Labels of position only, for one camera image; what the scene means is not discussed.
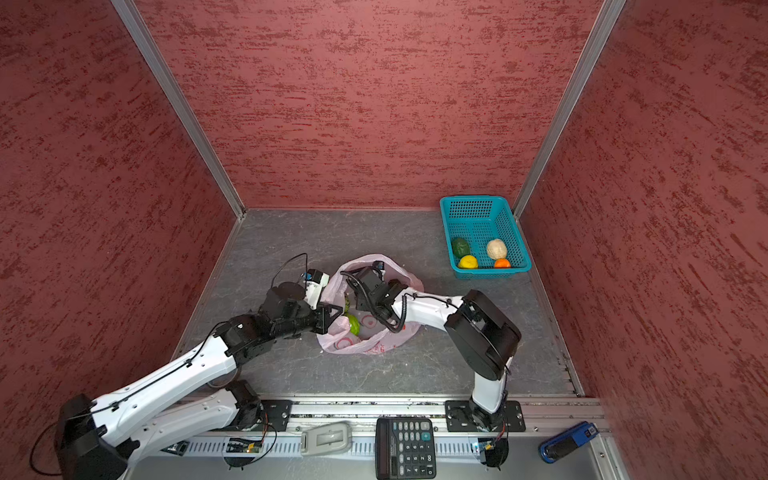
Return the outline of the dark green fruit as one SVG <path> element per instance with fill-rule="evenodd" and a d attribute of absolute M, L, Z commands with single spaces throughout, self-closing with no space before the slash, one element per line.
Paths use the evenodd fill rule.
<path fill-rule="evenodd" d="M 452 253 L 457 260 L 471 255 L 471 246 L 469 242 L 462 237 L 455 237 L 451 240 Z"/>

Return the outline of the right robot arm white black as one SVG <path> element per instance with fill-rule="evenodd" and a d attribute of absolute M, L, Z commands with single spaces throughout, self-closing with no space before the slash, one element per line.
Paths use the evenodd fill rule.
<path fill-rule="evenodd" d="M 445 332 L 474 372 L 467 417 L 479 431 L 506 429 L 507 376 L 522 334 L 484 293 L 463 296 L 419 292 L 398 279 L 387 280 L 375 266 L 343 271 L 355 306 L 392 333 L 408 324 Z"/>

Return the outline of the pink plastic bag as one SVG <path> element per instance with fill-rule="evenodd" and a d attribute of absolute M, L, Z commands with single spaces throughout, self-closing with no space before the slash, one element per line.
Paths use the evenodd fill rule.
<path fill-rule="evenodd" d="M 382 260 L 385 263 L 384 278 L 386 280 L 397 279 L 408 287 L 415 287 L 419 291 L 423 289 L 423 283 L 418 277 L 383 254 L 368 254 L 342 264 L 330 277 L 320 300 L 344 309 L 344 295 L 347 294 L 350 301 L 348 314 L 355 315 L 359 320 L 360 334 L 355 336 L 350 333 L 348 319 L 342 313 L 332 323 L 326 334 L 317 335 L 319 345 L 325 352 L 337 355 L 383 354 L 402 346 L 421 329 L 415 323 L 406 323 L 402 331 L 393 333 L 377 322 L 371 314 L 355 309 L 353 291 L 341 272 L 372 266 L 376 260 Z"/>

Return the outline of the yellow fruit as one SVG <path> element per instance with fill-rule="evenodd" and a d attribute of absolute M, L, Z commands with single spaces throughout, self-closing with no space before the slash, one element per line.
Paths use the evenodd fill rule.
<path fill-rule="evenodd" d="M 479 268 L 479 262 L 475 256 L 465 255 L 459 260 L 458 267 L 465 270 L 474 270 Z"/>

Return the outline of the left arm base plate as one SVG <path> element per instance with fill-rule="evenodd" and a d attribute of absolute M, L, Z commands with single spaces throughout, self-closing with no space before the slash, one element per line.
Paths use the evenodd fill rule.
<path fill-rule="evenodd" d="M 264 432 L 269 424 L 278 433 L 285 432 L 288 429 L 293 405 L 294 402 L 291 400 L 263 399 L 252 430 Z"/>

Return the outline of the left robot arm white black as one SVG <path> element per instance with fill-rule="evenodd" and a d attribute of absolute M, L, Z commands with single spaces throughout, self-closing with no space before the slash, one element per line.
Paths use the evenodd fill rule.
<path fill-rule="evenodd" d="M 188 353 L 134 383 L 90 399 L 84 394 L 60 409 L 54 447 L 65 479 L 118 479 L 144 456 L 218 429 L 267 432 L 262 401 L 244 380 L 202 400 L 182 400 L 268 352 L 283 338 L 324 334 L 340 306 L 308 299 L 303 285 L 268 290 L 254 312 L 217 323 Z"/>

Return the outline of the orange fruit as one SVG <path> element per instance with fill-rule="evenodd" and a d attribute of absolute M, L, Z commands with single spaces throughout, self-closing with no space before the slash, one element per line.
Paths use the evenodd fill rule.
<path fill-rule="evenodd" d="M 500 258 L 494 262 L 494 267 L 496 269 L 508 269 L 511 267 L 511 263 L 506 258 Z"/>

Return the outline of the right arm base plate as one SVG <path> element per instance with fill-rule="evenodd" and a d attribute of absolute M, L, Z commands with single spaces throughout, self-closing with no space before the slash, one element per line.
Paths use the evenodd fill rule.
<path fill-rule="evenodd" d="M 520 433 L 526 431 L 522 407 L 517 401 L 505 401 L 489 413 L 472 400 L 449 400 L 445 404 L 449 432 Z"/>

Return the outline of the beige fruit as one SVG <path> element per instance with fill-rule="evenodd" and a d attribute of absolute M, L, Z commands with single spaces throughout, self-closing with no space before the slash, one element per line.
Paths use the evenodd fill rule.
<path fill-rule="evenodd" d="M 487 243 L 486 253 L 488 257 L 494 261 L 506 259 L 508 255 L 508 248 L 503 240 L 493 239 Z"/>

